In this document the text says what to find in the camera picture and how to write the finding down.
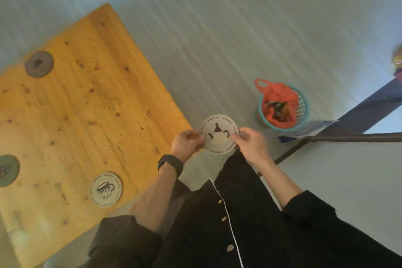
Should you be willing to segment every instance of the smartwatch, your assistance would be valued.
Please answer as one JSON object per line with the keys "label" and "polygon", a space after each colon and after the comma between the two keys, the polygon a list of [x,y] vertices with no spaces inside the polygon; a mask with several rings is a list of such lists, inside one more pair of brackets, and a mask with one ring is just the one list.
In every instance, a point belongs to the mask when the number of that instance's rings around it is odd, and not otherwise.
{"label": "smartwatch", "polygon": [[180,159],[177,157],[174,157],[173,155],[163,155],[162,158],[158,161],[158,171],[160,167],[167,162],[170,164],[174,169],[176,170],[177,177],[180,176],[181,172],[183,172],[183,163],[181,162]]}

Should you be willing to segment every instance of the table top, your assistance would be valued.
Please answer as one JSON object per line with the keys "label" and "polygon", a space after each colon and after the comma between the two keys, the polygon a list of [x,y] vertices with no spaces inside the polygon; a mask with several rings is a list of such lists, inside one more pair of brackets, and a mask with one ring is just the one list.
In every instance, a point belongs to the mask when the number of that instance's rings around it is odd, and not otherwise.
{"label": "table top", "polygon": [[[28,76],[23,61],[0,75],[0,155],[21,166],[0,188],[0,213],[22,267],[136,197],[174,135],[191,128],[109,4],[40,50],[54,59],[45,77]],[[89,194],[103,172],[123,185],[106,209]]]}

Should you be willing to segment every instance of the sleeve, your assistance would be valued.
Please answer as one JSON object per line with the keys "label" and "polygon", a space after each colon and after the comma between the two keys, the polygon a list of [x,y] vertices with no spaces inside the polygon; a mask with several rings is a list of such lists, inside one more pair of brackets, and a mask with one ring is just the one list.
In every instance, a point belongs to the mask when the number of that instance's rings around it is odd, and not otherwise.
{"label": "sleeve", "polygon": [[162,238],[137,224],[134,216],[104,218],[89,248],[85,268],[147,268],[158,255]]}
{"label": "sleeve", "polygon": [[283,214],[308,234],[305,239],[315,237],[351,267],[402,267],[401,256],[340,220],[332,206],[308,190],[292,198]]}

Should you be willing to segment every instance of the teal basket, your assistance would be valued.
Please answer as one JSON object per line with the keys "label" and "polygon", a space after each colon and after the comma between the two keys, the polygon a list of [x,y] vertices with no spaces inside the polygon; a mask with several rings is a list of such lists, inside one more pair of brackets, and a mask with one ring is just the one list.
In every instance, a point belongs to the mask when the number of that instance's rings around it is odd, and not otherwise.
{"label": "teal basket", "polygon": [[261,126],[263,126],[263,127],[265,127],[265,128],[272,128],[272,129],[274,129],[274,130],[276,130],[276,131],[282,131],[282,132],[285,132],[285,131],[293,131],[293,130],[295,130],[295,129],[301,127],[301,126],[304,124],[304,122],[307,120],[307,117],[308,117],[308,113],[309,113],[310,108],[309,108],[309,105],[308,105],[308,102],[307,102],[306,98],[305,98],[304,95],[303,95],[299,90],[297,90],[296,88],[294,88],[294,87],[292,87],[292,86],[289,86],[289,87],[290,87],[290,88],[297,94],[297,96],[299,97],[299,108],[296,110],[296,121],[297,121],[296,125],[295,125],[294,127],[291,127],[291,128],[278,128],[278,127],[276,127],[276,126],[270,124],[270,123],[267,121],[267,119],[264,117],[264,114],[263,114],[263,99],[264,99],[264,94],[261,94],[260,103],[259,103],[257,109],[255,110],[255,114],[256,114],[257,121],[258,121],[258,123],[259,123]]}

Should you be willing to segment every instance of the coaster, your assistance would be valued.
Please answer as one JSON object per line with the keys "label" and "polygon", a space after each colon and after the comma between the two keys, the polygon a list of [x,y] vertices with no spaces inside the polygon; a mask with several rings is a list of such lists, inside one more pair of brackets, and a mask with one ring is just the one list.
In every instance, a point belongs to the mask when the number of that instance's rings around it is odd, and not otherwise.
{"label": "coaster", "polygon": [[226,154],[234,149],[236,143],[229,136],[238,132],[236,123],[224,114],[208,117],[200,128],[200,135],[205,136],[204,148],[215,154]]}
{"label": "coaster", "polygon": [[103,208],[114,205],[121,196],[121,181],[116,174],[100,174],[91,185],[90,195],[92,200]]}
{"label": "coaster", "polygon": [[42,78],[53,68],[53,57],[49,52],[37,51],[25,62],[27,74],[33,78]]}
{"label": "coaster", "polygon": [[0,187],[8,186],[17,178],[20,164],[12,155],[0,156]]}

